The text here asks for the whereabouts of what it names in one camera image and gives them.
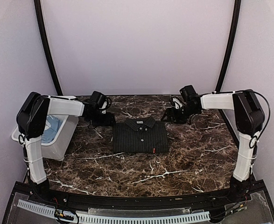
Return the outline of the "light blue garment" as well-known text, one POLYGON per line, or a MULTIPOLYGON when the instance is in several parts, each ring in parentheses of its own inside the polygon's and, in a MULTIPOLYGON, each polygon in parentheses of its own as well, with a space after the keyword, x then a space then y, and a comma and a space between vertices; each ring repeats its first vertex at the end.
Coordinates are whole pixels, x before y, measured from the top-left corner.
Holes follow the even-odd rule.
POLYGON ((42 135, 42 143, 51 143, 55 139, 62 123, 63 121, 59 118, 53 115, 48 115, 46 118, 46 124, 42 135))

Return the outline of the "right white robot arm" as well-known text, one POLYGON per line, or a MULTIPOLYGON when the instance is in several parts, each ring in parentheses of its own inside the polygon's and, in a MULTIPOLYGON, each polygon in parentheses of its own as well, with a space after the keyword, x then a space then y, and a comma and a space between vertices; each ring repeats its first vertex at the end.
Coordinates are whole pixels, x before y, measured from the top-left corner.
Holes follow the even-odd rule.
POLYGON ((195 114, 203 110, 231 110, 234 112, 236 128, 239 133, 239 146, 236 167, 232 181, 250 180, 254 161, 257 156, 257 144, 269 123, 270 115, 265 115, 258 100, 260 95, 253 90, 212 92, 197 94, 192 85, 180 90, 183 101, 171 97, 171 107, 161 118, 163 122, 185 124, 195 114))

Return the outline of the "black pinstriped shirt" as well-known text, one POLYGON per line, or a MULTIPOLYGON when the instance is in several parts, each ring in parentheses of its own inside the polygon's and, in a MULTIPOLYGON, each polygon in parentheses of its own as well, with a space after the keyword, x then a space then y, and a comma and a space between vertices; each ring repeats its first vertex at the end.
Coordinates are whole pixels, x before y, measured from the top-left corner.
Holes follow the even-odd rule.
POLYGON ((125 119, 112 129, 115 153, 167 153, 169 142, 165 124, 153 117, 125 119))

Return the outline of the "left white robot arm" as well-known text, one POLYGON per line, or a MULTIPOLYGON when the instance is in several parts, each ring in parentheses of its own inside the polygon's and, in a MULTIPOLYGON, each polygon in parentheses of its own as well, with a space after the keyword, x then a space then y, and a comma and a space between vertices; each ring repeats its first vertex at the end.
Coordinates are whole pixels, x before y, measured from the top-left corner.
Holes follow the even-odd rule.
POLYGON ((84 101, 75 96, 48 96, 31 92, 16 117, 19 143, 24 145, 29 180, 36 185, 49 182, 42 159, 42 135, 47 116, 82 117, 93 128, 113 126, 116 123, 115 116, 107 111, 111 105, 112 100, 98 91, 94 91, 84 101))

